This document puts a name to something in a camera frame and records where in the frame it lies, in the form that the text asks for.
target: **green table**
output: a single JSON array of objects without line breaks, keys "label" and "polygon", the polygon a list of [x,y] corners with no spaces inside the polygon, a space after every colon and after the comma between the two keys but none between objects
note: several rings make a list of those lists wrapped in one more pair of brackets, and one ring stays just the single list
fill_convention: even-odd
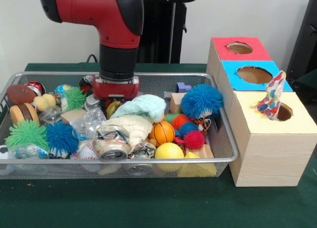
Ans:
[{"label": "green table", "polygon": [[[27,71],[98,71],[93,63]],[[205,72],[206,65],[140,64],[137,71]],[[317,227],[317,160],[298,187],[236,188],[215,178],[0,181],[0,227]]]}]

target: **green spiky ball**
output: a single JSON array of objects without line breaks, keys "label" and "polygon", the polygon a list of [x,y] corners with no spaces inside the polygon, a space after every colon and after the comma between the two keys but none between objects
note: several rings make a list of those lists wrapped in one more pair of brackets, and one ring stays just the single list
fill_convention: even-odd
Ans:
[{"label": "green spiky ball", "polygon": [[167,114],[165,116],[165,121],[167,121],[168,123],[172,123],[174,118],[176,118],[176,116],[180,115],[180,113],[175,113],[175,114]]},{"label": "green spiky ball", "polygon": [[86,94],[83,94],[79,87],[67,90],[65,92],[65,97],[67,99],[67,111],[80,109],[84,107],[86,102]]},{"label": "green spiky ball", "polygon": [[45,151],[49,150],[49,144],[46,141],[46,128],[35,121],[18,122],[18,125],[10,127],[10,132],[11,135],[5,139],[5,144],[8,148],[31,143]]}]

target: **wire mesh basket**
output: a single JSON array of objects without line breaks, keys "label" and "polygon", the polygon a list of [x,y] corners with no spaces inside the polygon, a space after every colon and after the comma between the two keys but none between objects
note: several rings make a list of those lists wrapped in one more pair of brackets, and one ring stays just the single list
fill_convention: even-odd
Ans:
[{"label": "wire mesh basket", "polygon": [[[10,85],[39,81],[47,92],[61,84],[77,86],[86,72],[23,72],[13,75],[0,95],[0,144],[9,136],[12,121],[8,113],[10,104],[6,89]],[[137,73],[140,92],[165,99],[169,113],[170,94],[176,92],[177,82],[187,85],[210,84],[207,74]],[[209,159],[160,159],[160,160],[0,160],[0,179],[96,179],[96,178],[161,178],[161,177],[218,177],[229,162],[238,156],[238,149],[227,116],[220,110],[220,117],[213,121],[206,136],[214,158]]]}]

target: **red spiky ball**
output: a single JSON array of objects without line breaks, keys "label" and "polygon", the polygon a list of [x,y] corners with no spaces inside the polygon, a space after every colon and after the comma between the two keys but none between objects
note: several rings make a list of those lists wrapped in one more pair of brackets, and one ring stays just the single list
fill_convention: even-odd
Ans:
[{"label": "red spiky ball", "polygon": [[185,116],[185,114],[180,114],[174,118],[172,121],[172,126],[176,129],[179,130],[180,127],[184,124],[189,122],[189,119]]},{"label": "red spiky ball", "polygon": [[185,145],[190,150],[199,150],[205,144],[204,135],[199,131],[191,131],[184,137]]}]

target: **baseball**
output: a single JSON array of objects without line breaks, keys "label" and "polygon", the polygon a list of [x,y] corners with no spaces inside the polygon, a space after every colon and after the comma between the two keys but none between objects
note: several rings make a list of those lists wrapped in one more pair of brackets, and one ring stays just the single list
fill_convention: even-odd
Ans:
[{"label": "baseball", "polygon": [[[82,160],[96,160],[98,159],[95,153],[94,146],[89,142],[79,152],[79,159]],[[99,172],[102,168],[100,165],[81,165],[88,172]]]}]

